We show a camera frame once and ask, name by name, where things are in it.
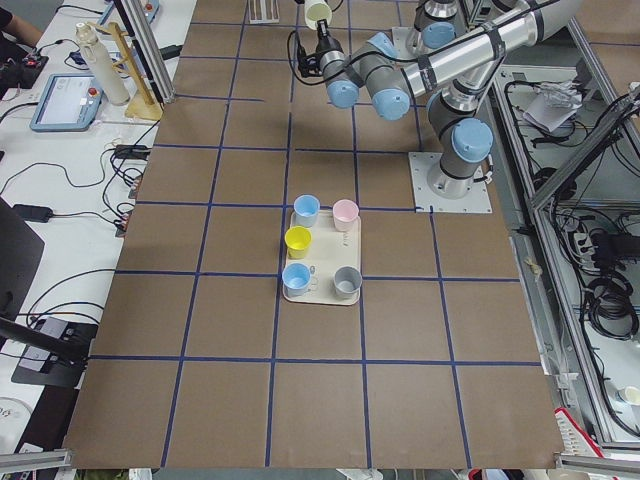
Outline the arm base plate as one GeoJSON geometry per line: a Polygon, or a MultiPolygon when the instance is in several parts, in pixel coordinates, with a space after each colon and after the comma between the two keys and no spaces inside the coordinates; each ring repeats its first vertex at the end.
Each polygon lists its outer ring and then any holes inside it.
{"type": "Polygon", "coordinates": [[[408,154],[415,210],[423,213],[491,214],[488,184],[482,164],[472,178],[457,180],[441,169],[439,152],[408,154]]]}
{"type": "Polygon", "coordinates": [[[408,67],[410,63],[416,63],[418,57],[427,53],[422,32],[414,27],[393,27],[392,40],[398,52],[398,66],[408,67]]]}

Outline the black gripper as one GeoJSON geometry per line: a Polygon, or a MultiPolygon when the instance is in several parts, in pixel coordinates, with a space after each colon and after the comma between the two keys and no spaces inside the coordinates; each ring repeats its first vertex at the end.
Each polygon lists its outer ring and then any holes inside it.
{"type": "Polygon", "coordinates": [[[329,31],[329,24],[326,19],[316,22],[318,44],[315,49],[315,57],[319,63],[331,63],[343,61],[344,51],[340,42],[335,39],[329,31]]]}

